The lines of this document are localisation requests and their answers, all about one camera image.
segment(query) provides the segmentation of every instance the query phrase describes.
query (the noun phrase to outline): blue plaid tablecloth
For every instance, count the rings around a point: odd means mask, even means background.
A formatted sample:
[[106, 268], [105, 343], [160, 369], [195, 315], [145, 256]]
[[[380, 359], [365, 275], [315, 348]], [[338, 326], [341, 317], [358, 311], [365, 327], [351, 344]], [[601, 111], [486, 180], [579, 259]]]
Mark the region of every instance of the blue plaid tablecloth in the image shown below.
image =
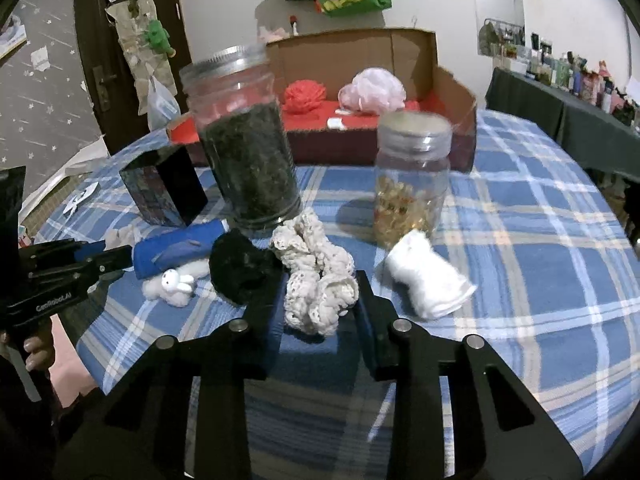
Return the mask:
[[[100, 183], [92, 199], [67, 220], [61, 206], [36, 240], [96, 241], [128, 224], [145, 237], [166, 230], [140, 219], [118, 176], [137, 154], [165, 143], [164, 133], [149, 134], [115, 155], [82, 184]], [[209, 197], [198, 220], [205, 221], [220, 214], [223, 201], [210, 170], [199, 175]], [[297, 178], [303, 203], [315, 209], [331, 240], [351, 252], [356, 268], [366, 270], [374, 293], [420, 322], [385, 271], [384, 251], [372, 243], [373, 169], [300, 167]], [[420, 324], [437, 336], [479, 333], [489, 340], [590, 469], [640, 398], [640, 265], [598, 189], [535, 124], [481, 111], [475, 167], [468, 175], [452, 173], [433, 242], [479, 288], [451, 316]], [[140, 286], [127, 272], [108, 295], [83, 306], [98, 309], [97, 319], [76, 348], [105, 392], [158, 336], [204, 336], [241, 315], [207, 278], [183, 309], [146, 301]], [[66, 322], [82, 317], [78, 312], [70, 311]], [[254, 474], [384, 478], [394, 391], [369, 377], [351, 316], [324, 340], [303, 342], [285, 331], [272, 377], [246, 385]], [[446, 388], [443, 402], [451, 457]], [[189, 444], [188, 469], [192, 452]]]

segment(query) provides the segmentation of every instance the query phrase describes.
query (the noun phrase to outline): green plush toy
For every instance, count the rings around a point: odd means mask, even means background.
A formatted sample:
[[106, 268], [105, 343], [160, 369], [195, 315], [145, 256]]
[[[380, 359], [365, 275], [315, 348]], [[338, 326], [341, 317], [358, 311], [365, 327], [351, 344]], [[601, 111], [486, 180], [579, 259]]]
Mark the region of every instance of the green plush toy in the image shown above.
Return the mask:
[[151, 20], [149, 28], [146, 30], [146, 40], [151, 48], [158, 54], [167, 54], [168, 57], [175, 56], [175, 49], [169, 44], [169, 33], [162, 28], [160, 20]]

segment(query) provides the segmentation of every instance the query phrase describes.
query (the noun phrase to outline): jar lid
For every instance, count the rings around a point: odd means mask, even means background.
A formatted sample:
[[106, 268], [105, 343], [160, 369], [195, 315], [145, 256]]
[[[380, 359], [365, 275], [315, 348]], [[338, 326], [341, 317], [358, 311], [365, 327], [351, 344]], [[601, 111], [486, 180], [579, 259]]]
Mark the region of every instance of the jar lid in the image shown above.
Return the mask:
[[451, 123], [446, 118], [426, 112], [390, 112], [378, 123], [380, 150], [420, 153], [429, 160], [449, 155], [452, 135]]
[[231, 75], [268, 62], [269, 58], [262, 43], [232, 46], [215, 53], [209, 59], [180, 69], [180, 80], [182, 86], [188, 86], [204, 76]]

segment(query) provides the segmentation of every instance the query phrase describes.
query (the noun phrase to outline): table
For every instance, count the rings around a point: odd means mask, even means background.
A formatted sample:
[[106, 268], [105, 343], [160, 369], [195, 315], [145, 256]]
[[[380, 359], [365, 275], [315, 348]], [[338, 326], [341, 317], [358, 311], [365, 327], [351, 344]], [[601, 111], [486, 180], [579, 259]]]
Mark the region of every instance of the table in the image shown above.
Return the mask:
[[[145, 236], [166, 230], [138, 217], [118, 176], [118, 168], [140, 151], [166, 142], [161, 132], [149, 134], [114, 156], [82, 184], [100, 183], [91, 202], [67, 221], [61, 206], [37, 241], [95, 241], [107, 229], [131, 223]], [[219, 214], [223, 202], [210, 170], [199, 173], [209, 197], [204, 221]], [[303, 202], [368, 273], [374, 293], [390, 298], [401, 316], [419, 321], [406, 291], [393, 286], [385, 271], [384, 251], [371, 243], [372, 168], [308, 166], [298, 168], [297, 177]], [[461, 340], [479, 333], [489, 340], [589, 469], [640, 398], [640, 265], [585, 173], [529, 121], [478, 112], [475, 167], [468, 175], [453, 173], [450, 182], [434, 246], [479, 289], [452, 316], [421, 324], [437, 336]], [[101, 283], [90, 301], [62, 319], [78, 340], [82, 361], [108, 392], [158, 336], [204, 336], [240, 314], [207, 279], [199, 280], [196, 298], [179, 309], [145, 301], [140, 283], [127, 272], [110, 288]], [[303, 342], [286, 331], [271, 378], [246, 385], [254, 473], [384, 478], [394, 391], [393, 384], [370, 379], [352, 316], [325, 340]], [[451, 456], [446, 391], [443, 402]], [[188, 447], [188, 459], [192, 453]]]
[[495, 68], [486, 106], [535, 122], [585, 170], [640, 182], [640, 135], [568, 92]]

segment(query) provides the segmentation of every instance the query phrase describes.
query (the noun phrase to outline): white crochet scrunchie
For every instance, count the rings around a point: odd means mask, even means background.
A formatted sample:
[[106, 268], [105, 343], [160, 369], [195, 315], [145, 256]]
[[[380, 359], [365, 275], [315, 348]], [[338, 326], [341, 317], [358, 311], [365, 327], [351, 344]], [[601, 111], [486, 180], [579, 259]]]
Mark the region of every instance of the white crochet scrunchie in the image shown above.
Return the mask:
[[284, 304], [287, 324], [306, 334], [333, 335], [340, 316], [358, 300], [351, 255], [329, 241], [310, 208], [277, 227], [270, 247], [291, 271]]

